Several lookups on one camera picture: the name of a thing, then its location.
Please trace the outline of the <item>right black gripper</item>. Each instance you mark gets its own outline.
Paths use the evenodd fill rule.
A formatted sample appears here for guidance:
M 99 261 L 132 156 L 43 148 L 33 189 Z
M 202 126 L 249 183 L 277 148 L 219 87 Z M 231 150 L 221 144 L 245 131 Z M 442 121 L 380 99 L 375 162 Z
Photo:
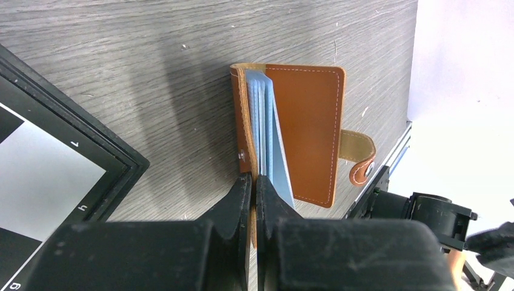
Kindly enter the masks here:
M 354 201 L 346 219 L 408 219 L 419 221 L 435 234 L 445 249 L 475 252 L 478 262 L 499 274 L 513 278 L 513 222 L 467 236 L 470 221 L 478 215 L 451 199 L 414 192 L 410 197 L 389 192 L 390 167 L 377 175 Z

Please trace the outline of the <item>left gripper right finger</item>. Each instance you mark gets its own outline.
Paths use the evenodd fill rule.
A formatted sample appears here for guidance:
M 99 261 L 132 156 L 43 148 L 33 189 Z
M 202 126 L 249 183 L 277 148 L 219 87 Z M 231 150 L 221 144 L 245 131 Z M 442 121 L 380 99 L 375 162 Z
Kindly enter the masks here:
M 283 219 L 300 218 L 277 193 L 268 176 L 256 180 L 256 249 L 258 290 L 279 290 L 278 226 Z

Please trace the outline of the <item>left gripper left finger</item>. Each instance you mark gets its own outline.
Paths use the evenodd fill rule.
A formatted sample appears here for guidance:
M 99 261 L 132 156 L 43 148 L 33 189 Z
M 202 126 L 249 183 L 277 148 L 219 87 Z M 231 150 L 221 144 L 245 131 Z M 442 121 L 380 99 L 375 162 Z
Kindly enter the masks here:
M 197 219 L 210 227 L 203 290 L 248 289 L 251 196 L 252 175 L 242 173 L 226 196 Z

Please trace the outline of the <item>brown leather card holder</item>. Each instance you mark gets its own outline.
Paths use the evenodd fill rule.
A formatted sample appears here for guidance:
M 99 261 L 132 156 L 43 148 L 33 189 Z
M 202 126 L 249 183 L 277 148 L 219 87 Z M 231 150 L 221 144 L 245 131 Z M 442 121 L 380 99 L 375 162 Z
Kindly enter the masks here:
M 272 80 L 285 159 L 295 199 L 329 208 L 336 191 L 338 160 L 351 161 L 350 182 L 366 184 L 376 156 L 373 139 L 341 127 L 346 73 L 342 67 L 238 63 L 230 66 L 241 172 L 259 175 L 251 131 L 249 71 Z

